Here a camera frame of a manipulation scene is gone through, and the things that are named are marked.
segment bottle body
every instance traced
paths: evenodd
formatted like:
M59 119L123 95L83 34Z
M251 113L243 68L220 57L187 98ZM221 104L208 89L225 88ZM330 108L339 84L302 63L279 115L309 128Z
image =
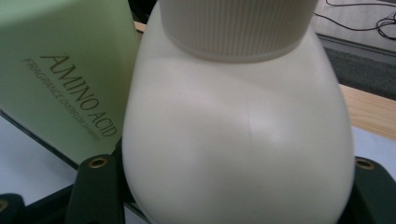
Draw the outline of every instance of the bottle body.
M24 4L0 9L0 108L75 163L111 153L138 44L128 3Z
M123 135L124 170L153 223L335 223L353 180L346 106L312 31L261 63L177 48L156 7Z

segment gray floor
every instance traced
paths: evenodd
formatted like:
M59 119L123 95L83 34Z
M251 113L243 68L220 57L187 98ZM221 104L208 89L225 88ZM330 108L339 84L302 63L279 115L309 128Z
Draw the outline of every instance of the gray floor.
M377 3L396 6L396 4L388 3L388 1L395 2L395 0L386 1L387 2L375 0L329 0L329 2L333 4ZM355 29L375 27L377 21L387 17L395 11L396 7L385 6L332 7L327 5L325 0L319 0L316 8L316 13ZM311 25L314 30L321 35L332 36L346 41L396 52L396 41L382 37L377 30L365 32L350 31L318 16L313 17ZM384 31L388 35L396 36L396 26L384 28Z
M329 2L388 4L374 0ZM332 7L325 0L319 0L316 9L316 13L354 28L374 27L378 20L395 11L396 7L384 6ZM384 38L377 30L351 31L318 16L313 17L311 26L325 47L341 84L396 100L396 41ZM396 26L386 31L396 36Z

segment white plastic bottle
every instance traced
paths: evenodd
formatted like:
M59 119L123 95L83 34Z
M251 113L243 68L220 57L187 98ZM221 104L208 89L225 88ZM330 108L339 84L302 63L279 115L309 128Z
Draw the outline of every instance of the white plastic bottle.
M75 163L111 153L137 45L126 0L0 0L0 109Z
M354 153L342 93L308 29L316 2L154 8L123 133L125 174L152 223L337 221Z

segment ribbed bottle cap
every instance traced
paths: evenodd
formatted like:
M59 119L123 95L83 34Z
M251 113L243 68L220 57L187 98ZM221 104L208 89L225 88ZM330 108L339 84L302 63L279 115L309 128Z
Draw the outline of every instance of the ribbed bottle cap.
M163 29L178 47L224 62L281 56L303 38L318 0L160 0Z

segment brass insert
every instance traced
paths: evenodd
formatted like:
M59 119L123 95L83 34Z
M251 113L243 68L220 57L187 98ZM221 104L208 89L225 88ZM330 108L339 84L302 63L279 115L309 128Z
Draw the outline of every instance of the brass insert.
M107 164L107 159L105 157L98 157L90 161L89 166L92 169L101 168Z
M0 199L0 213L6 210L8 207L8 202L6 200Z
M365 159L356 159L356 165L365 170L375 169L375 165L371 161Z

